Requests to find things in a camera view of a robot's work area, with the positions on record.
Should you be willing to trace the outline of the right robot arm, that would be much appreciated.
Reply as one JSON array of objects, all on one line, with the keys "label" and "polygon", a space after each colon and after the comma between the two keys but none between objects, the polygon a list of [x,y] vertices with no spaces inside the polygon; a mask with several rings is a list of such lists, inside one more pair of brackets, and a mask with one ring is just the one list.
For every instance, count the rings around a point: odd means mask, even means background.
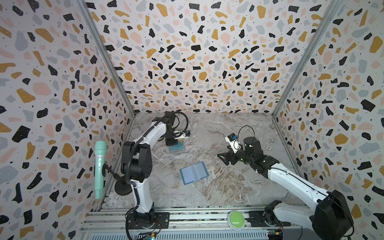
[{"label": "right robot arm", "polygon": [[228,152],[217,156],[227,166],[242,162],[256,173],[271,180],[299,198],[305,205],[293,206],[275,200],[258,218],[268,226],[295,224],[314,231],[322,240],[340,240],[355,232],[354,221],[345,196],[337,190],[329,192],[290,171],[277,159],[264,154],[260,141],[247,137],[239,143],[235,134],[225,138]]}]

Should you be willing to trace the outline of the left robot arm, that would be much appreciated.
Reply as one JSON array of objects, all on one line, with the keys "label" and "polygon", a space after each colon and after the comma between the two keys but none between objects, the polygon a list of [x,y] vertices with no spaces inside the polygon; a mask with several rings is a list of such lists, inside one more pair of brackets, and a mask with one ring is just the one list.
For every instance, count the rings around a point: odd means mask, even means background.
[{"label": "left robot arm", "polygon": [[172,147],[184,138],[184,129],[176,131],[176,112],[166,112],[162,117],[153,119],[151,126],[136,140],[125,142],[121,159],[120,180],[115,183],[115,192],[120,196],[133,194],[135,205],[126,216],[129,228],[148,229],[157,225],[155,205],[150,195],[148,178],[153,169],[151,149],[159,141],[165,140],[166,146]]}]

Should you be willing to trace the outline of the teal VIP card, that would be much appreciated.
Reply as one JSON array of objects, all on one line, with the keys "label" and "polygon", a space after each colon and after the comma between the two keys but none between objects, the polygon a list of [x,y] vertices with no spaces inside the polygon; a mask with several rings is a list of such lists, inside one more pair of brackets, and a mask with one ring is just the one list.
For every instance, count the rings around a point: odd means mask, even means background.
[{"label": "teal VIP card", "polygon": [[169,147],[170,152],[183,151],[184,149],[184,142],[178,142],[176,145]]}]

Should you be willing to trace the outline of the green round button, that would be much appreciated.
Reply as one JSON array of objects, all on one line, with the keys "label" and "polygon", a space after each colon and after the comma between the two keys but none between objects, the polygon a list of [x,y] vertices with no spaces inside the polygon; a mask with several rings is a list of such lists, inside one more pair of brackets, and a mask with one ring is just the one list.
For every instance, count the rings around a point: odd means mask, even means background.
[{"label": "green round button", "polygon": [[240,231],[245,227],[245,217],[239,211],[233,210],[229,212],[227,222],[229,227],[235,231]]}]

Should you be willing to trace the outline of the black microphone stand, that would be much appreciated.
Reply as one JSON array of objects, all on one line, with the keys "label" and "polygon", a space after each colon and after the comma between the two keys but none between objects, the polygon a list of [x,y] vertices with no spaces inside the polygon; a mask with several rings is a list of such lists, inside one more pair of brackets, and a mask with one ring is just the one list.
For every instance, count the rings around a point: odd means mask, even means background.
[{"label": "black microphone stand", "polygon": [[131,185],[127,184],[125,176],[120,176],[119,174],[115,173],[110,166],[104,164],[102,168],[102,173],[105,175],[106,172],[112,174],[113,178],[116,181],[115,192],[117,193],[117,195],[127,196],[132,193],[132,187]]}]

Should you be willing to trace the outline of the mint green microphone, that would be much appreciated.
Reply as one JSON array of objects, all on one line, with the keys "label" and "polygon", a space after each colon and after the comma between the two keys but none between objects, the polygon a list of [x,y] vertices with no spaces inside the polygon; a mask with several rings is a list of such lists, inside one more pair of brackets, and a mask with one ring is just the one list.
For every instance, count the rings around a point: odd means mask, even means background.
[{"label": "mint green microphone", "polygon": [[97,141],[95,144],[95,199],[102,198],[104,189],[105,170],[104,165],[107,154],[107,143],[105,141]]}]

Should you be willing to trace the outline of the aluminium corner post right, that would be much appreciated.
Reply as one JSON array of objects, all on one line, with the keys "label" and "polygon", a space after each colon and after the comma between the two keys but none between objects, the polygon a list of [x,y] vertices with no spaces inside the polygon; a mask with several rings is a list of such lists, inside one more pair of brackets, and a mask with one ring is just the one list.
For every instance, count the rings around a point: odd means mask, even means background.
[{"label": "aluminium corner post right", "polygon": [[276,108],[272,113],[273,120],[278,116],[279,112],[283,109],[283,106],[285,105],[290,92],[293,90],[296,82],[298,81],[301,72],[305,68],[307,61],[311,58],[312,54],[315,52],[315,48],[317,47],[322,37],[325,36],[325,32],[327,30],[328,25],[332,22],[334,16],[336,15],[336,13],[338,12],[339,8],[342,6],[343,3],[344,1],[342,0],[330,1],[330,5],[327,7],[325,14],[323,16],[323,19],[321,20],[317,28],[317,31],[314,33],[308,47],[306,48],[303,56],[301,57],[294,71],[294,74],[292,75],[291,79],[286,85],[285,90],[280,100],[278,101]]}]

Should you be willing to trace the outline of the aluminium corner post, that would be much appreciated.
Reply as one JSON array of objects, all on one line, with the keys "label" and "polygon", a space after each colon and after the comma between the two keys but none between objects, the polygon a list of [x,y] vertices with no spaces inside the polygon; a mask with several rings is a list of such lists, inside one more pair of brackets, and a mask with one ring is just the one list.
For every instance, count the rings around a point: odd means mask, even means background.
[{"label": "aluminium corner post", "polygon": [[327,7],[325,14],[323,16],[323,19],[321,20],[317,28],[317,31],[314,33],[308,47],[306,48],[303,56],[301,57],[294,71],[294,74],[292,75],[291,79],[286,85],[285,90],[280,100],[278,101],[276,108],[272,113],[273,120],[278,116],[279,112],[283,109],[283,106],[285,105],[290,92],[293,90],[296,82],[298,81],[301,72],[305,68],[307,61],[311,58],[312,54],[315,52],[315,48],[317,47],[322,37],[325,36],[325,32],[327,30],[328,25],[332,22],[334,16],[336,15],[336,13],[338,12],[339,8],[342,6],[343,3],[344,1],[342,0],[330,1],[330,5]]},{"label": "aluminium corner post", "polygon": [[85,21],[85,24],[87,25],[87,27],[90,31],[90,34],[91,34],[91,36],[92,36],[92,38],[96,44],[96,47],[97,47],[103,61],[106,64],[106,68],[110,72],[112,79],[113,79],[113,81],[114,81],[114,83],[115,83],[115,85],[116,85],[116,87],[120,93],[120,96],[122,97],[122,99],[124,101],[124,105],[126,106],[128,115],[134,119],[135,118],[135,112],[134,112],[132,105],[128,99],[128,96],[127,96],[127,94],[123,88],[123,85],[119,79],[119,76],[118,76],[117,71],[113,65],[113,62],[107,53],[107,49],[106,49],[106,47],[102,41],[102,38],[99,34],[97,26],[95,25],[95,23],[93,21],[92,15],[91,15],[88,7],[87,7],[86,1],[77,0],[76,4],[77,4],[78,9],[82,15],[82,18]]}]

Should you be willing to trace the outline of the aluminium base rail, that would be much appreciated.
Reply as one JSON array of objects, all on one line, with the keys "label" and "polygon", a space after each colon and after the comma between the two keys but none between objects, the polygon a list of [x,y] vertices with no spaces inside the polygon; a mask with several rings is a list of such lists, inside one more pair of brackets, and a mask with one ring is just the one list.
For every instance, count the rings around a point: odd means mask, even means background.
[{"label": "aluminium base rail", "polygon": [[[318,240],[317,234],[301,226],[284,223],[271,227],[259,221],[264,205],[229,207],[156,208],[157,225],[129,228],[127,209],[90,212],[80,228],[83,240]],[[245,227],[231,229],[228,213],[239,211]]]}]

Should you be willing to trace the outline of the aluminium corner post left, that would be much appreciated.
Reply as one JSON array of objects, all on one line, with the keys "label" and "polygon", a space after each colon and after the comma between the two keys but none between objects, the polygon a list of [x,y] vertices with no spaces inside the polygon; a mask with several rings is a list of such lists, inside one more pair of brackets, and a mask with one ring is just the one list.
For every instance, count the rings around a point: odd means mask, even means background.
[{"label": "aluminium corner post left", "polygon": [[117,71],[113,65],[113,62],[107,53],[107,49],[106,49],[106,47],[102,41],[102,38],[99,34],[97,26],[95,25],[95,23],[93,21],[92,15],[91,15],[88,7],[87,7],[86,1],[77,0],[76,4],[77,4],[78,9],[82,15],[82,18],[85,21],[85,24],[87,25],[87,27],[90,31],[90,34],[91,34],[91,36],[92,36],[92,38],[96,44],[96,47],[97,47],[103,61],[106,64],[106,68],[110,72],[112,79],[113,79],[113,81],[114,81],[114,83],[115,83],[115,85],[116,85],[116,87],[120,93],[120,96],[122,97],[122,99],[124,101],[124,105],[126,106],[128,115],[134,119],[135,118],[135,112],[134,112],[132,105],[128,99],[128,96],[127,96],[127,94],[123,88],[123,85],[119,79],[119,76],[118,76]]}]

